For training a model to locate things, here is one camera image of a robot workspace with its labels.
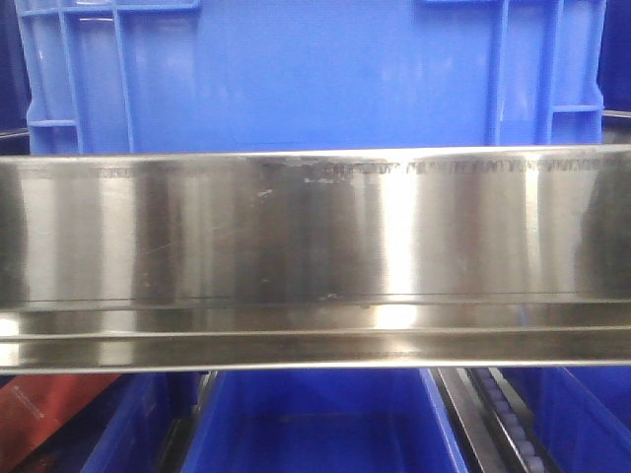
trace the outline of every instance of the stainless steel shelf edge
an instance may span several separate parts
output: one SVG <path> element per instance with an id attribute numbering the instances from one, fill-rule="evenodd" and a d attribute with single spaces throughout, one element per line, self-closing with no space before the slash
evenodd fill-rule
<path id="1" fill-rule="evenodd" d="M 612 365 L 628 304 L 5 312 L 0 372 Z"/>
<path id="2" fill-rule="evenodd" d="M 0 370 L 626 363 L 630 184 L 629 145 L 0 158 Z"/>

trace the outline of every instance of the blue plastic bin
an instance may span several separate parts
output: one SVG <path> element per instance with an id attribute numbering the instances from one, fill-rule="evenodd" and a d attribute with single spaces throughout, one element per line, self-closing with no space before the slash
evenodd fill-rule
<path id="1" fill-rule="evenodd" d="M 182 472 L 467 471 L 426 370 L 229 372 Z"/>
<path id="2" fill-rule="evenodd" d="M 524 403 L 532 411 L 538 411 L 541 396 L 542 368 L 502 368 L 502 376 L 509 381 Z"/>
<path id="3" fill-rule="evenodd" d="M 34 153 L 600 141 L 605 0 L 16 0 Z"/>
<path id="4" fill-rule="evenodd" d="M 0 2 L 0 155 L 28 153 L 24 130 L 29 100 L 15 6 Z"/>
<path id="5" fill-rule="evenodd" d="M 605 107 L 631 111 L 631 2 L 608 0 L 598 81 Z"/>
<path id="6" fill-rule="evenodd" d="M 561 470 L 631 471 L 631 367 L 538 370 L 535 430 Z"/>
<path id="7" fill-rule="evenodd" d="M 194 376 L 178 381 L 186 384 Z M 189 396 L 170 396 L 173 383 L 165 373 L 122 377 L 26 464 L 51 463 L 52 471 L 63 473 L 154 473 L 177 412 L 190 407 Z"/>

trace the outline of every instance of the blue plastic crate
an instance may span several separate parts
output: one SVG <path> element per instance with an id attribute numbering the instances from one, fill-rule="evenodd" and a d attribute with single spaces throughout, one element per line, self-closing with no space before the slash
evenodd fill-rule
<path id="1" fill-rule="evenodd" d="M 539 409 L 542 370 L 542 368 L 502 368 L 502 375 L 509 381 L 532 413 Z"/>
<path id="2" fill-rule="evenodd" d="M 0 2 L 0 155 L 27 154 L 29 84 L 13 2 Z"/>
<path id="3" fill-rule="evenodd" d="M 539 373 L 535 430 L 561 470 L 631 471 L 631 367 Z"/>
<path id="4" fill-rule="evenodd" d="M 605 107 L 631 111 L 631 2 L 608 0 L 598 81 Z"/>
<path id="5" fill-rule="evenodd" d="M 175 382 L 188 385 L 197 377 L 170 376 L 122 377 L 36 450 L 26 464 L 48 463 L 52 471 L 63 473 L 153 473 L 177 412 L 186 412 L 192 400 L 189 395 L 173 398 L 170 390 Z"/>
<path id="6" fill-rule="evenodd" d="M 600 141 L 605 0 L 17 0 L 35 153 Z"/>
<path id="7" fill-rule="evenodd" d="M 426 370 L 230 372 L 184 473 L 463 473 Z"/>

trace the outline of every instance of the reflective metal surface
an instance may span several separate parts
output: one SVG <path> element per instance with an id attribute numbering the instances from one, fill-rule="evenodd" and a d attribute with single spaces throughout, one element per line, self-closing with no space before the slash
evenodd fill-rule
<path id="1" fill-rule="evenodd" d="M 4 312 L 0 372 L 612 365 L 629 304 Z"/>
<path id="2" fill-rule="evenodd" d="M 0 158 L 0 371 L 625 363 L 630 183 L 628 145 Z"/>
<path id="3" fill-rule="evenodd" d="M 629 300 L 630 151 L 0 159 L 0 304 Z"/>

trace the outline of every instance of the scratch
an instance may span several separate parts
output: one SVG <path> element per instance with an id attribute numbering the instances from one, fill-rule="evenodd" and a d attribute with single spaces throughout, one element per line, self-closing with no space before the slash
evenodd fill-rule
<path id="1" fill-rule="evenodd" d="M 155 253 L 156 251 L 160 251 L 162 249 L 168 248 L 169 246 L 173 246 L 173 243 L 163 244 L 162 246 L 158 246 L 157 248 L 150 249 L 149 251 L 145 251 L 145 255 Z"/>

